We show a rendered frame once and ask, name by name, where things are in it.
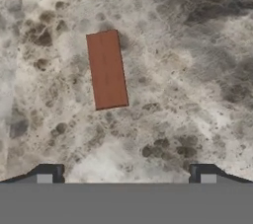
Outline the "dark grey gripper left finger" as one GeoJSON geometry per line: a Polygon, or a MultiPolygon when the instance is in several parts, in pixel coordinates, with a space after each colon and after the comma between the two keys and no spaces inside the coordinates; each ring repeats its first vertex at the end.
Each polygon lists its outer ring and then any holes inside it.
{"type": "Polygon", "coordinates": [[[1,184],[64,184],[64,166],[62,164],[39,164],[26,174],[22,174],[1,184]]]}

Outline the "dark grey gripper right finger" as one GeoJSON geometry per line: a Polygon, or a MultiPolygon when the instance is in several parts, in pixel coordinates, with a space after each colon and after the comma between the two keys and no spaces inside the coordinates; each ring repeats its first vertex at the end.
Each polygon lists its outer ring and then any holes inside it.
{"type": "Polygon", "coordinates": [[[189,172],[190,184],[253,184],[253,181],[249,181],[226,173],[215,164],[191,164],[189,172]]]}

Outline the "brown chocolate bar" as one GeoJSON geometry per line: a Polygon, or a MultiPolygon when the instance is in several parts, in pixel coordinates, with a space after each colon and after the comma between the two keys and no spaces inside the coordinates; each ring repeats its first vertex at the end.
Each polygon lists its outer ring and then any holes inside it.
{"type": "Polygon", "coordinates": [[[86,36],[96,110],[128,105],[119,33],[109,30],[86,36]]]}

